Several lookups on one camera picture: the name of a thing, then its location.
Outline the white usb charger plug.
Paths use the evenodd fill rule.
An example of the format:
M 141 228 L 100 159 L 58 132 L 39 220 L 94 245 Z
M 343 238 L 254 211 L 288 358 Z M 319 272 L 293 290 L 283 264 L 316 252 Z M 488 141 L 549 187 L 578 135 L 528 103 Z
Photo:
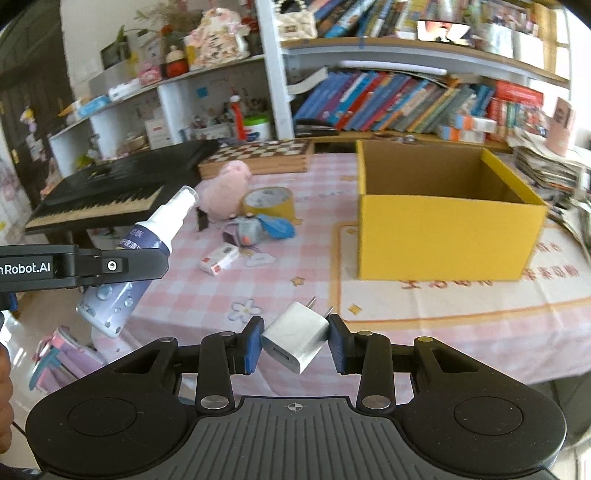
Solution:
M 318 314 L 314 306 L 317 297 L 307 304 L 291 302 L 266 330 L 263 350 L 294 374 L 301 375 L 315 359 L 329 338 L 328 316 Z

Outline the eyeglass cleaner spray bottle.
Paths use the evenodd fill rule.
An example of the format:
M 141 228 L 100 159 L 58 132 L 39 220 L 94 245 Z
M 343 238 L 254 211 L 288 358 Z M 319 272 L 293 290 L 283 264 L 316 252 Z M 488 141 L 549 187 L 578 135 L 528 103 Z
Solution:
M 183 186 L 147 220 L 136 223 L 106 255 L 106 277 L 85 290 L 76 307 L 82 318 L 102 334 L 117 337 L 151 281 L 167 272 L 172 239 L 197 203 L 197 191 Z

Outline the yellow packing tape roll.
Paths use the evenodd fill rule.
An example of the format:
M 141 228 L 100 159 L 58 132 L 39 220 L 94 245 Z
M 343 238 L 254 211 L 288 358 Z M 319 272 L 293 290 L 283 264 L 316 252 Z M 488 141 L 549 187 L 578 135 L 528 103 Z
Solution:
M 290 189 L 280 186 L 257 188 L 242 198 L 245 213 L 264 214 L 290 221 L 296 218 L 294 195 Z

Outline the blue bag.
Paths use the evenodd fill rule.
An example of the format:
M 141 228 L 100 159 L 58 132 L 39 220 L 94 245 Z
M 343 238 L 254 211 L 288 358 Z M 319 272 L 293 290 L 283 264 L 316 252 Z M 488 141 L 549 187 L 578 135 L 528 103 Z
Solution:
M 293 223 L 283 217 L 270 216 L 266 214 L 257 214 L 256 219 L 259 220 L 263 231 L 266 232 L 270 238 L 276 240 L 294 238 L 296 229 Z

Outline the white red small box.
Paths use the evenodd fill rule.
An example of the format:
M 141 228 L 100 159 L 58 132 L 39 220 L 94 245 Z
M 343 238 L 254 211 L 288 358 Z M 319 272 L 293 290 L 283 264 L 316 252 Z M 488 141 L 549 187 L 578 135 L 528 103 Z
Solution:
M 205 273 L 216 276 L 239 257 L 239 248 L 229 243 L 222 243 L 200 260 L 199 268 Z

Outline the pink checkered tablecloth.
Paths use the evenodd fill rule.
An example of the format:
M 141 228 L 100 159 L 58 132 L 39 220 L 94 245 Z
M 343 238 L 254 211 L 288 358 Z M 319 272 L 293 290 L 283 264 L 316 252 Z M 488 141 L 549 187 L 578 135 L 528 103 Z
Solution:
M 291 302 L 314 300 L 352 330 L 398 344 L 432 336 L 525 383 L 589 370 L 590 268 L 558 225 L 546 225 L 517 282 L 362 281 L 354 155 L 318 155 L 307 172 L 259 176 L 253 184 L 293 191 L 294 238 L 247 250 L 211 275 L 199 264 L 218 246 L 221 228 L 199 230 L 188 216 L 167 274 L 151 284 L 120 335 L 92 333 L 103 356 L 116 359 L 162 336 L 197 344 L 212 332 L 242 329 L 253 315 L 273 322 Z

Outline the black Yamaha keyboard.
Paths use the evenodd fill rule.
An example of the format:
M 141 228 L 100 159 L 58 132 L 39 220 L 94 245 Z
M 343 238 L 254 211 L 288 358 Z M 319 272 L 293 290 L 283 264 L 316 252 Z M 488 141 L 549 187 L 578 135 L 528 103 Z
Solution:
M 51 190 L 25 232 L 49 234 L 145 220 L 181 187 L 197 186 L 198 164 L 218 149 L 216 140 L 192 140 L 87 167 Z

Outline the small grey toy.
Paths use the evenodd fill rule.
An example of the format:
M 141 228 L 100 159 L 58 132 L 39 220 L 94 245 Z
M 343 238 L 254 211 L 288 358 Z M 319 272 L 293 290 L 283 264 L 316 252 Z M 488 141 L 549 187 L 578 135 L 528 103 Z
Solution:
M 222 240 L 236 247 L 252 247 L 263 240 L 263 225 L 256 216 L 232 217 L 222 230 Z

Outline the black binder clip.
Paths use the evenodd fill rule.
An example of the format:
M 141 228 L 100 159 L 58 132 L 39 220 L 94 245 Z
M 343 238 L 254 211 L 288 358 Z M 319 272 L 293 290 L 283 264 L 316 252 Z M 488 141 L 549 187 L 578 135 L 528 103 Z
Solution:
M 208 228 L 208 224 L 208 215 L 200 208 L 197 208 L 197 231 L 204 231 Z

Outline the yellow cardboard box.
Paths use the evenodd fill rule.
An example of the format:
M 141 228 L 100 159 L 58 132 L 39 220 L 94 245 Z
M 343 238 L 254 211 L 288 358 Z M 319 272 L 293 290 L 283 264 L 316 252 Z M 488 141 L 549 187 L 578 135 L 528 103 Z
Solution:
M 363 280 L 516 281 L 548 207 L 479 146 L 356 144 Z

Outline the wooden chessboard box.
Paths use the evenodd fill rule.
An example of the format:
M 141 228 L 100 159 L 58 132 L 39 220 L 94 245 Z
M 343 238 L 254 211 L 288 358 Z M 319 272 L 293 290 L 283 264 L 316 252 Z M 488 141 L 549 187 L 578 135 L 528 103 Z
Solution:
M 211 179 L 232 161 L 242 161 L 252 175 L 301 173 L 308 170 L 314 144 L 310 140 L 252 142 L 219 149 L 198 165 L 202 179 Z

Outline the red tassel ornament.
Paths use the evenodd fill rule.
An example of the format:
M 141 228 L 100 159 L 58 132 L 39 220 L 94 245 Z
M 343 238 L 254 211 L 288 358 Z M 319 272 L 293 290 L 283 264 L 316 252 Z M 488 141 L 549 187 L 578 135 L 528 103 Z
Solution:
M 235 133 L 239 141 L 246 141 L 245 126 L 243 125 L 242 107 L 240 107 L 240 97 L 235 94 L 229 99 L 233 118 L 235 119 Z

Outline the white green-lid jar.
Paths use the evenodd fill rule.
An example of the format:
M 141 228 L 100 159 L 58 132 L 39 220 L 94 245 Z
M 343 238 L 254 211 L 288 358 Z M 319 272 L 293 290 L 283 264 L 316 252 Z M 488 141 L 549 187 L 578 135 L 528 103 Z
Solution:
M 243 126 L 245 126 L 247 142 L 266 142 L 273 137 L 270 117 L 266 113 L 246 116 L 243 119 Z

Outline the row of colourful books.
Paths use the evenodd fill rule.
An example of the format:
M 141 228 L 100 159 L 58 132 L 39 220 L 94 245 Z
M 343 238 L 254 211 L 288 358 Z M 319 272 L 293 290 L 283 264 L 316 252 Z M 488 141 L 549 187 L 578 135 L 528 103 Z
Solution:
M 294 112 L 295 135 L 436 135 L 446 141 L 504 142 L 521 131 L 544 136 L 544 94 L 506 80 L 410 71 L 329 71 Z

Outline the white bookshelf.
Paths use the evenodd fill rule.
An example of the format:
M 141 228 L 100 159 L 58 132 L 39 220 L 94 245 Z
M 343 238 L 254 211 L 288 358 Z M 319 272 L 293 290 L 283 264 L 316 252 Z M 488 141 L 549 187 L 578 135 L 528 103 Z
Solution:
M 98 151 L 112 157 L 127 135 L 144 126 L 137 108 L 148 95 L 158 98 L 162 125 L 169 141 L 182 141 L 182 129 L 200 110 L 219 107 L 231 93 L 266 96 L 273 111 L 276 138 L 294 137 L 290 104 L 296 83 L 322 67 L 363 67 L 400 70 L 405 67 L 431 74 L 474 74 L 528 86 L 533 81 L 570 89 L 571 81 L 552 71 L 476 49 L 418 40 L 386 38 L 338 38 L 280 42 L 273 26 L 273 6 L 256 2 L 262 16 L 263 52 L 239 61 L 191 71 L 126 95 L 50 136 L 49 144 L 60 171 L 68 176 L 75 161 L 86 152 L 91 136 Z

